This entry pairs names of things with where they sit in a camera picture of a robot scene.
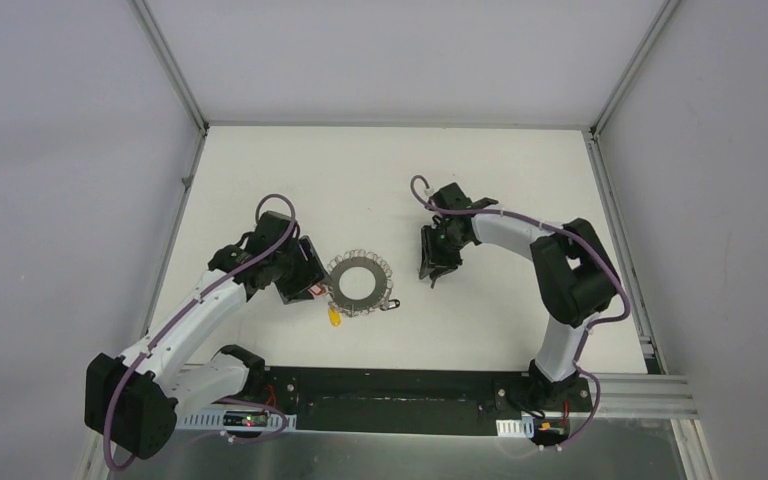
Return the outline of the metal disc with keyrings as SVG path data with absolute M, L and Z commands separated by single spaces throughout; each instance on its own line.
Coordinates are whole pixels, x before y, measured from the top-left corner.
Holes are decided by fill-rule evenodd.
M 380 255 L 366 250 L 349 250 L 327 265 L 325 282 L 328 306 L 343 317 L 365 316 L 377 311 L 393 292 L 393 272 Z

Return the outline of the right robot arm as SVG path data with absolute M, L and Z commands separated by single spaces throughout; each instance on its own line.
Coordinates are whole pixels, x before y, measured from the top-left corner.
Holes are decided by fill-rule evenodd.
M 494 245 L 532 263 L 549 321 L 524 386 L 508 401 L 524 411 L 555 408 L 581 376 L 578 360 L 590 327 L 602 322 L 614 298 L 628 299 L 592 224 L 539 221 L 494 199 L 473 201 L 456 183 L 414 196 L 433 214 L 420 231 L 420 279 L 436 282 L 456 271 L 469 244 Z

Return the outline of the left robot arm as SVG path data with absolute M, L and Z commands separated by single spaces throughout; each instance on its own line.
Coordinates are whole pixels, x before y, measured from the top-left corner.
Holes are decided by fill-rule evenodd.
M 198 282 L 159 326 L 116 356 L 98 354 L 88 365 L 84 423 L 134 457 L 160 451 L 176 423 L 233 396 L 253 404 L 268 392 L 265 360 L 236 344 L 206 364 L 185 363 L 254 295 L 274 287 L 284 304 L 313 299 L 326 271 L 307 236 L 290 216 L 267 211 L 240 241 L 217 250 Z

